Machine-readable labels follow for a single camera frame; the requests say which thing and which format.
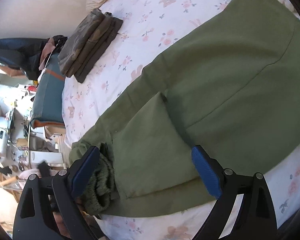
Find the seam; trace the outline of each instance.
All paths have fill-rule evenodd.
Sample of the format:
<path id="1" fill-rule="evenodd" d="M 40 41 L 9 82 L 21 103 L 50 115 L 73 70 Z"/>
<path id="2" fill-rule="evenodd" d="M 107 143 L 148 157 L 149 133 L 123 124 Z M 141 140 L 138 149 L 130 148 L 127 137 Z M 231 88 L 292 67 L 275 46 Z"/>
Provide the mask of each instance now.
<path id="1" fill-rule="evenodd" d="M 220 105 L 218 105 L 218 106 L 216 106 L 211 112 L 209 112 L 208 114 L 206 114 L 204 117 L 202 117 L 200 120 L 198 120 L 198 121 L 195 121 L 194 123 L 192 123 L 191 125 L 189 125 L 188 127 L 187 127 L 187 129 L 189 128 L 189 127 L 191 127 L 191 126 L 193 126 L 193 125 L 195 125 L 196 123 L 198 123 L 198 122 L 201 122 L 204 118 L 206 118 L 209 114 L 212 114 L 216 109 L 218 109 L 220 106 L 222 106 L 223 104 L 225 104 L 228 100 L 230 100 L 231 98 L 233 98 L 237 93 L 239 93 L 242 89 L 244 89 L 247 85 L 249 85 L 249 83 L 252 81 L 252 80 L 254 80 L 266 67 L 268 67 L 268 66 L 271 66 L 271 65 L 273 65 L 273 64 L 276 64 L 278 61 L 280 61 L 281 59 L 282 59 L 282 57 L 284 56 L 284 54 L 286 53 L 286 51 L 287 51 L 287 49 L 289 48 L 289 46 L 290 46 L 290 43 L 291 43 L 291 41 L 292 41 L 292 39 L 293 39 L 293 36 L 294 36 L 294 32 L 295 32 L 295 25 L 294 25 L 294 27 L 293 27 L 293 32 L 292 32 L 292 36 L 291 36 L 291 39 L 290 39 L 290 41 L 289 41 L 289 43 L 288 43 L 288 45 L 287 45 L 287 47 L 286 47 L 286 49 L 284 50 L 284 52 L 283 52 L 283 54 L 281 55 L 281 57 L 278 59 L 278 60 L 276 60 L 274 63 L 271 63 L 271 64 L 269 64 L 269 65 L 266 65 L 266 66 L 264 66 L 254 77 L 252 77 L 242 88 L 240 88 L 238 91 L 236 91 L 233 95 L 231 95 L 229 98 L 227 98 L 225 101 L 223 101 Z"/>
<path id="2" fill-rule="evenodd" d="M 59 79 L 61 81 L 65 81 L 66 80 L 66 78 L 64 76 L 59 75 L 58 73 L 55 73 L 54 71 L 52 71 L 50 69 L 46 69 L 46 71 L 45 71 L 44 74 L 46 74 L 46 73 L 52 75 L 53 77 L 55 77 L 55 78 L 57 78 L 57 79 Z"/>

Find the pink cloth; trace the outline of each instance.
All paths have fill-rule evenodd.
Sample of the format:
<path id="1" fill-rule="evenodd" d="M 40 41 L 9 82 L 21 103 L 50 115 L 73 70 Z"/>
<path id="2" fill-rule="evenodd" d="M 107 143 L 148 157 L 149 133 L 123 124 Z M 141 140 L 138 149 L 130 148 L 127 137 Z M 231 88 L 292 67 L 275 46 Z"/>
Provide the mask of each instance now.
<path id="1" fill-rule="evenodd" d="M 53 38 L 50 38 L 47 42 L 47 44 L 44 46 L 42 53 L 41 53 L 41 57 L 40 57 L 40 66 L 39 66 L 39 70 L 43 70 L 45 67 L 45 59 L 46 57 L 53 52 L 53 50 L 55 49 L 55 44 L 54 44 L 54 40 Z"/>

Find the red object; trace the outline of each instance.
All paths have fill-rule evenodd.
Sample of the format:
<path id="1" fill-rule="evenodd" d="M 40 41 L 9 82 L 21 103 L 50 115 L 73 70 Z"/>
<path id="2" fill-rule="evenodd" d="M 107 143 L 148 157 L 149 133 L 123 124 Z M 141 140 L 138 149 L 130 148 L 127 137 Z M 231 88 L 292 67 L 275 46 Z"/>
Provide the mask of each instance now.
<path id="1" fill-rule="evenodd" d="M 28 86 L 28 91 L 37 92 L 36 86 Z"/>

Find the white appliance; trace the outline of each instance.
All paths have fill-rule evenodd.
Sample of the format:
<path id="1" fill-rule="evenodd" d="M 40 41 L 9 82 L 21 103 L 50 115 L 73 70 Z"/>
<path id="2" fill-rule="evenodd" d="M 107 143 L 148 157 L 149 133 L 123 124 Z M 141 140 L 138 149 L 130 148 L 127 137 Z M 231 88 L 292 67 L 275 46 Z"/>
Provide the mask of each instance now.
<path id="1" fill-rule="evenodd" d="M 0 128 L 0 158 L 7 157 L 8 132 Z"/>
<path id="2" fill-rule="evenodd" d="M 43 161 L 49 164 L 63 163 L 62 153 L 29 151 L 29 156 L 31 168 L 36 168 Z"/>
<path id="3" fill-rule="evenodd" d="M 0 128 L 8 130 L 8 122 L 5 117 L 0 116 Z"/>

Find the orange trim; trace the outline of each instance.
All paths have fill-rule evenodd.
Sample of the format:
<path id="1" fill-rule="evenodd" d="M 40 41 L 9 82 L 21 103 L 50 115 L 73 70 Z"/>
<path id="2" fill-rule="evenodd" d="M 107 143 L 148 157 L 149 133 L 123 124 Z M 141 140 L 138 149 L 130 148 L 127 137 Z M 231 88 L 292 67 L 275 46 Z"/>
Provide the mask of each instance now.
<path id="1" fill-rule="evenodd" d="M 54 76 L 57 79 L 60 79 L 61 81 L 64 81 L 66 78 L 60 74 L 55 73 L 54 71 L 50 70 L 50 69 L 46 69 L 46 73 Z"/>
<path id="2" fill-rule="evenodd" d="M 51 121 L 41 122 L 39 120 L 34 120 L 34 122 L 32 123 L 32 128 L 44 127 L 46 125 L 65 127 L 63 123 L 59 123 L 59 122 L 51 122 Z"/>

